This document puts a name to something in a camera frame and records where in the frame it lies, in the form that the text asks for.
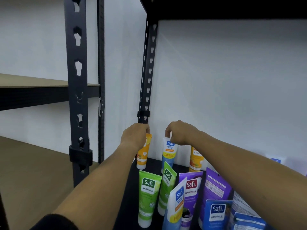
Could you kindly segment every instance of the yellow tube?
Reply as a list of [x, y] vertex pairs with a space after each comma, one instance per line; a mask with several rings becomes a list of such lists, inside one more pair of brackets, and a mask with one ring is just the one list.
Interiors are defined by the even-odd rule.
[[200, 171], [204, 157], [195, 148], [191, 147], [189, 172]]
[[142, 149], [138, 151], [137, 157], [136, 157], [136, 167], [139, 170], [143, 170], [146, 168], [146, 162], [147, 162], [147, 156], [149, 151], [149, 145], [152, 138], [152, 134], [146, 133], [146, 142]]

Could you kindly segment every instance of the green tube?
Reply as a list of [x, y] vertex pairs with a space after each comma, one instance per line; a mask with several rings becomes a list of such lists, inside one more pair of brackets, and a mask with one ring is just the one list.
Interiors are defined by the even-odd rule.
[[139, 171], [138, 224], [142, 228], [151, 225], [162, 176]]
[[158, 203], [158, 212], [162, 216], [164, 216], [167, 201], [169, 199], [169, 194], [171, 190], [174, 188], [176, 177], [177, 173], [165, 161], [160, 196], [159, 196], [159, 203]]

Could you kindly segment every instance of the white backdrop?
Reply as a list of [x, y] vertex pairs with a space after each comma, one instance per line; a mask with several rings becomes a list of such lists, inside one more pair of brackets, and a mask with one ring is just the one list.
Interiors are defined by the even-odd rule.
[[[20, 1], [21, 7], [13, 6]], [[0, 72], [67, 80], [62, 0], [1, 0], [1, 5]], [[96, 0], [87, 0], [91, 83], [98, 81], [96, 15]], [[105, 0], [105, 158], [137, 121], [145, 22], [139, 0]], [[149, 157], [161, 159], [164, 130], [181, 119], [257, 153], [307, 160], [306, 26], [299, 20], [160, 21]], [[94, 152], [97, 105], [89, 101]], [[0, 135], [68, 152], [67, 103], [0, 112], [0, 122]], [[175, 162], [188, 165], [188, 150], [180, 147]]]

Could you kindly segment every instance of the hand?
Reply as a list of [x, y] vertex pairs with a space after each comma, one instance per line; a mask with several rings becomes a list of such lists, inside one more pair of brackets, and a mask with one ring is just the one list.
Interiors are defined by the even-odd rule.
[[191, 124], [184, 123], [181, 120], [171, 122], [166, 130], [165, 137], [169, 137], [172, 132], [171, 142], [178, 145], [190, 145], [191, 138], [198, 129]]
[[132, 124], [122, 133], [120, 143], [132, 145], [139, 151], [146, 142], [146, 133], [150, 133], [148, 124]]

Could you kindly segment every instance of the forearm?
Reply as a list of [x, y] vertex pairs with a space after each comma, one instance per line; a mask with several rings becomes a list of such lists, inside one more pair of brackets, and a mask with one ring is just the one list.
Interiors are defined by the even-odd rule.
[[190, 144], [268, 223], [279, 230], [307, 229], [305, 176], [201, 131]]
[[137, 148], [120, 144], [87, 176], [54, 213], [73, 221], [80, 230], [113, 229]]

